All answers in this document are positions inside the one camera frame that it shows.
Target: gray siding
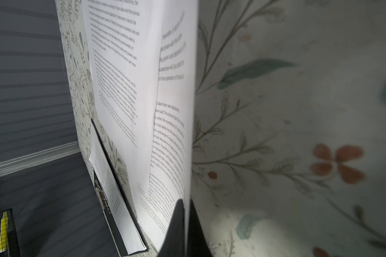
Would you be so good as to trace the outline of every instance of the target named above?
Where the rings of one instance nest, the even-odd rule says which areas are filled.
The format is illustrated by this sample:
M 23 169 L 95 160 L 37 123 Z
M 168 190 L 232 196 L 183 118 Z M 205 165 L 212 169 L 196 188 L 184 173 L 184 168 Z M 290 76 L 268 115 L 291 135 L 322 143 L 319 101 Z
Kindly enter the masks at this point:
M 73 141 L 54 1 L 0 0 L 0 162 Z
M 22 257 L 117 256 L 80 153 L 0 177 Z

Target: yellow marker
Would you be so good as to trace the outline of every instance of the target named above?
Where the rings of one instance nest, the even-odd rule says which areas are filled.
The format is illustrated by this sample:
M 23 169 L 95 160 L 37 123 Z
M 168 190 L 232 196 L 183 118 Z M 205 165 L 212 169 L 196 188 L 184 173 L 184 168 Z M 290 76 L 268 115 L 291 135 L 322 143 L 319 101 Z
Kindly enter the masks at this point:
M 0 253 L 4 253 L 7 249 L 7 225 L 9 224 L 6 211 L 0 223 Z

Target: floral tablecloth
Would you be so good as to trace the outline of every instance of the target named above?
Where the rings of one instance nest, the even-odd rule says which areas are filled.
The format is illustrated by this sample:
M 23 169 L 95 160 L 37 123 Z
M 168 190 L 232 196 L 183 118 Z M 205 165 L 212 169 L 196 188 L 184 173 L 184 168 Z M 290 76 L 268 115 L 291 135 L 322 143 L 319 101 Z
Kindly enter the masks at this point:
M 90 171 L 93 118 L 130 195 L 95 113 L 82 2 L 56 4 L 83 158 Z M 386 0 L 199 13 L 191 195 L 213 255 L 386 256 Z

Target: mesh basket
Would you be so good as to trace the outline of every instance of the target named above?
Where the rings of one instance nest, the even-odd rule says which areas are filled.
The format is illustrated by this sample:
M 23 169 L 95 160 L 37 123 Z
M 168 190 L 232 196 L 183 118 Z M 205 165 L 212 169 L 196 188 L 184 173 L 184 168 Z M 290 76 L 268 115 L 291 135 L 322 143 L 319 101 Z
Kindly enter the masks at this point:
M 0 212 L 0 257 L 20 257 L 12 209 Z

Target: paper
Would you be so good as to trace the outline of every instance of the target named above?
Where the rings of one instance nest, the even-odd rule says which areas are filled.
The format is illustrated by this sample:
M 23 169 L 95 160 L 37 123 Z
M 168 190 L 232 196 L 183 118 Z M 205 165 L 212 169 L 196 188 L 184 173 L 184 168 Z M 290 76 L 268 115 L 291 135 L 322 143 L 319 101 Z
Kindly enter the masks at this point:
M 190 213 L 197 1 L 168 0 L 163 20 L 149 191 L 139 188 L 139 223 L 160 249 L 178 199 Z
M 120 194 L 112 170 L 109 167 L 103 148 L 97 137 L 97 133 L 93 124 L 90 125 L 91 133 L 91 151 L 89 161 L 93 165 L 93 169 L 99 179 L 100 185 L 106 196 L 107 203 L 112 213 L 113 219 L 120 232 L 127 253 L 146 250 L 142 238 L 130 216 L 129 210 Z
M 97 116 L 137 194 L 149 186 L 164 0 L 84 0 L 82 6 Z

